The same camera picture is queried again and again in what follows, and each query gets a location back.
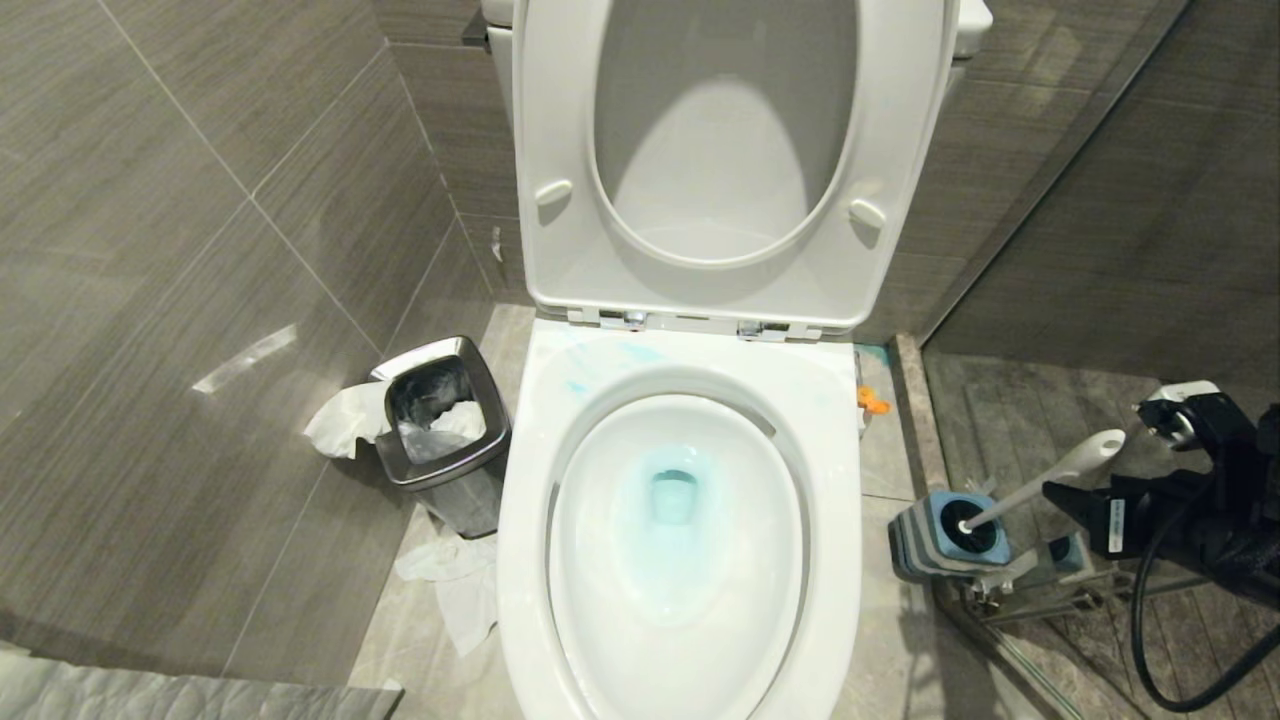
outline orange object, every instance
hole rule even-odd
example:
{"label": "orange object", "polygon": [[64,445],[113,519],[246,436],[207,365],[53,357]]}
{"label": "orange object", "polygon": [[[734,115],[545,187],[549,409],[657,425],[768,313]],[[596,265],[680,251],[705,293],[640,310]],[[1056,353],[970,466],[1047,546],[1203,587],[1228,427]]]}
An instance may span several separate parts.
{"label": "orange object", "polygon": [[876,391],[867,386],[858,386],[858,406],[872,415],[884,415],[893,409],[888,402],[876,397]]}

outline trash can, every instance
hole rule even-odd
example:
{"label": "trash can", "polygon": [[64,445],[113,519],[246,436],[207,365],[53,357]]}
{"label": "trash can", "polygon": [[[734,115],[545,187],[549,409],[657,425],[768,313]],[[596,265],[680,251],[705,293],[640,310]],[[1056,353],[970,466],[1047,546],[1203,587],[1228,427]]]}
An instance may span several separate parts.
{"label": "trash can", "polygon": [[[424,345],[383,363],[371,377],[390,380],[392,429],[375,442],[390,482],[463,538],[495,532],[511,419],[475,343],[452,337]],[[430,424],[466,400],[480,406],[484,434],[461,447],[424,445]]]}

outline white toilet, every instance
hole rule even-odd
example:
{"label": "white toilet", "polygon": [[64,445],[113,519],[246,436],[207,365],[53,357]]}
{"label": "white toilet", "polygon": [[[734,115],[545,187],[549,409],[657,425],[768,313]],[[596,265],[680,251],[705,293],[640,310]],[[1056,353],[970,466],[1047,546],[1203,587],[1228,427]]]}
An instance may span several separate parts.
{"label": "white toilet", "polygon": [[827,717],[861,573],[856,372],[943,99],[942,0],[530,0],[535,320],[498,533],[532,720]]}

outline white toilet brush handle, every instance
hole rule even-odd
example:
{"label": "white toilet brush handle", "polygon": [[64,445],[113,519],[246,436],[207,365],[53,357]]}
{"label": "white toilet brush handle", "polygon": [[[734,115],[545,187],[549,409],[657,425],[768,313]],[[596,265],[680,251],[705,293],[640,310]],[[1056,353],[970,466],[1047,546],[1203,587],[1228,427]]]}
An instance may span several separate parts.
{"label": "white toilet brush handle", "polygon": [[1041,473],[1034,480],[1009,493],[1009,497],[974,515],[972,519],[963,520],[960,529],[968,533],[983,523],[989,523],[1000,518],[1028,500],[1039,497],[1041,486],[1050,480],[1076,478],[1089,470],[1101,468],[1106,461],[1115,457],[1121,447],[1124,447],[1124,430],[1102,430],[1089,437],[1064,455],[1052,468]]}

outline crumpled tissue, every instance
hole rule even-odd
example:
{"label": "crumpled tissue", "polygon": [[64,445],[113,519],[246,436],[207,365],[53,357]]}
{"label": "crumpled tissue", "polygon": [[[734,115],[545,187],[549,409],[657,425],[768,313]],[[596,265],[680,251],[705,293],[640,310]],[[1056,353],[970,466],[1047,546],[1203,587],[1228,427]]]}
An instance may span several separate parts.
{"label": "crumpled tissue", "polygon": [[463,400],[445,410],[430,428],[399,420],[396,429],[410,462],[424,465],[484,437],[484,411],[475,400]]}
{"label": "crumpled tissue", "polygon": [[348,387],[329,398],[307,423],[302,434],[328,457],[356,456],[356,438],[374,442],[392,429],[387,420],[387,388],[390,382]]}
{"label": "crumpled tissue", "polygon": [[444,528],[396,560],[402,580],[430,580],[444,629],[460,657],[480,647],[498,624],[498,537],[466,541]]}

